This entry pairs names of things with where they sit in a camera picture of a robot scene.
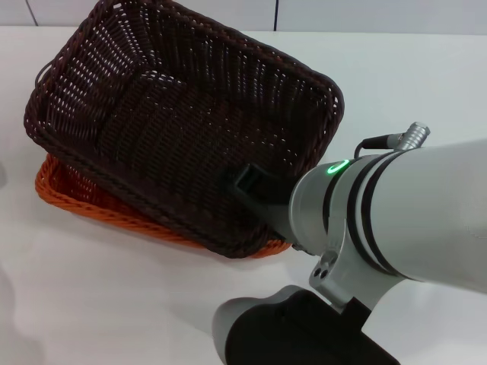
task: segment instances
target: silver connector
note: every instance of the silver connector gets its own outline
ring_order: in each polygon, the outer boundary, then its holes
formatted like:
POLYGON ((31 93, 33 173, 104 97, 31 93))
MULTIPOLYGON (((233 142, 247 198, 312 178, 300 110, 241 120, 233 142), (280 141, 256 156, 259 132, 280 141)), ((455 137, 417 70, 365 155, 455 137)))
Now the silver connector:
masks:
POLYGON ((419 122, 411 124, 406 133, 403 134, 396 150, 406 151, 414 148, 420 148, 425 143, 426 138, 430 134, 429 128, 419 122))
POLYGON ((387 147, 391 150, 395 150, 403 140, 404 133, 396 133, 395 135, 389 135, 387 137, 387 147))

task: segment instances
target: black ring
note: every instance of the black ring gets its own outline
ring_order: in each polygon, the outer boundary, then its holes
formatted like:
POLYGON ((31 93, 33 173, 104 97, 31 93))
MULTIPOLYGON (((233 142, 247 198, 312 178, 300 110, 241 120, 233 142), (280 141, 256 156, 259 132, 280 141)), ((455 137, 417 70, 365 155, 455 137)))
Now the black ring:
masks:
POLYGON ((364 248, 360 236, 358 235, 357 231, 357 221, 355 219, 355 205, 357 204, 357 197, 358 197, 358 190, 362 185, 365 177, 369 173, 369 171, 374 167, 379 161, 382 161, 385 157, 393 154, 394 152, 389 152, 387 154, 382 154, 379 157, 373 159, 369 162, 365 167, 361 170, 361 172, 355 178, 353 182, 352 188, 350 189, 349 200, 347 201, 347 227, 349 228, 350 238, 352 239, 353 246, 357 250, 358 254, 362 259, 367 262, 372 268, 375 270, 386 274, 386 275, 393 275, 392 273, 384 270, 380 265, 378 265, 367 253, 367 250, 364 248))
POLYGON ((375 255, 375 258, 379 261, 379 263, 390 273, 395 274, 396 276, 400 276, 406 279, 411 279, 404 274, 401 274, 397 271, 382 255, 382 252, 379 250, 379 246, 377 242, 375 242, 374 233, 372 232, 372 221, 371 221, 371 205, 372 205, 372 197, 374 195, 375 186, 377 185, 377 181, 380 178, 380 175, 385 171, 385 169, 397 159, 399 156, 405 154, 407 151, 401 151, 397 153, 395 156, 392 156, 389 160, 384 161, 377 170, 374 172, 370 180, 368 181, 367 185, 365 186, 364 196, 362 198, 361 204, 361 216, 362 216, 362 226, 364 228, 365 238, 369 247, 371 248, 372 252, 375 255))
POLYGON ((323 200, 323 226, 325 226, 325 231, 328 233, 328 218, 329 218, 329 204, 332 200, 333 190, 340 179, 340 176, 355 163, 356 160, 351 160, 345 168, 341 169, 338 173, 333 175, 332 180, 329 182, 328 187, 326 188, 325 198, 323 200))

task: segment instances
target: wicker basket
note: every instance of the wicker basket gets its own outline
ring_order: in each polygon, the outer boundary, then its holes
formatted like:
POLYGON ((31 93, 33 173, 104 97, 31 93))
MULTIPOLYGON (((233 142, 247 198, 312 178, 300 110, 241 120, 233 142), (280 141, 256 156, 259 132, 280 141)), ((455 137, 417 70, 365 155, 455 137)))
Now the wicker basket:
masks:
POLYGON ((103 0, 40 73, 24 125, 144 216, 238 258, 273 232, 223 172, 301 176, 342 114, 328 77, 276 49, 168 0, 103 0))
MULTIPOLYGON (((197 249, 204 248, 199 243, 187 240, 144 217, 50 154, 37 173, 36 191, 42 200, 66 211, 160 240, 197 249)), ((289 246, 280 240, 270 240, 252 257, 260 259, 276 255, 289 246)))

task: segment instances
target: cable connector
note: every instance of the cable connector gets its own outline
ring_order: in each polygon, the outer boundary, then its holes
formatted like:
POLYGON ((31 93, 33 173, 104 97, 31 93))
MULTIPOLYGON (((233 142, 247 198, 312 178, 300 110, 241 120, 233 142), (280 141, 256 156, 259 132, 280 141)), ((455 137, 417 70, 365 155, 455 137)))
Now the cable connector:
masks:
POLYGON ((366 138, 355 149, 354 158, 358 158, 360 150, 398 150, 405 151, 420 148, 430 135, 429 128, 421 123, 414 122, 405 133, 381 135, 366 138))

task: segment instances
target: black mount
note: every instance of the black mount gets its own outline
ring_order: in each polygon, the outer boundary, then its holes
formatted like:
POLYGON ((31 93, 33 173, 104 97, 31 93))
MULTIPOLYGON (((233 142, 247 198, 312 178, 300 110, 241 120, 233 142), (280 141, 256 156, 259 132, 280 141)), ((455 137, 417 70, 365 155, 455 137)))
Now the black mount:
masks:
POLYGON ((231 180, 230 190, 238 198, 246 197, 264 205, 287 205, 299 178, 283 179, 250 163, 231 180))
POLYGON ((227 365, 399 365, 361 331, 370 313, 354 298, 339 314, 308 290, 255 306, 229 332, 227 365))

